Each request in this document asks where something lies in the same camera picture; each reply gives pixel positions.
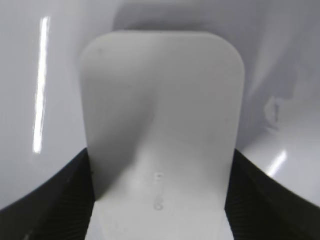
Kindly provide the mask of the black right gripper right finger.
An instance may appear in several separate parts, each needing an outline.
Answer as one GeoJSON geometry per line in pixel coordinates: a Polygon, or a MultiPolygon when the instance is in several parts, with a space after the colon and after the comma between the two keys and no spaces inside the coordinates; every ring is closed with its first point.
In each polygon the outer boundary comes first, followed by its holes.
{"type": "Polygon", "coordinates": [[[224,210],[235,240],[318,240],[320,208],[234,151],[224,210]]]}

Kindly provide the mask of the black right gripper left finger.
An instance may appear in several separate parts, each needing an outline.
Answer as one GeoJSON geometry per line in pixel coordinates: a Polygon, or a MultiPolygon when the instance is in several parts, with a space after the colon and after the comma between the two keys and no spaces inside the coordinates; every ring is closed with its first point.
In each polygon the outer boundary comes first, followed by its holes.
{"type": "Polygon", "coordinates": [[[95,194],[84,148],[37,189],[0,211],[2,240],[83,240],[95,194]]]}

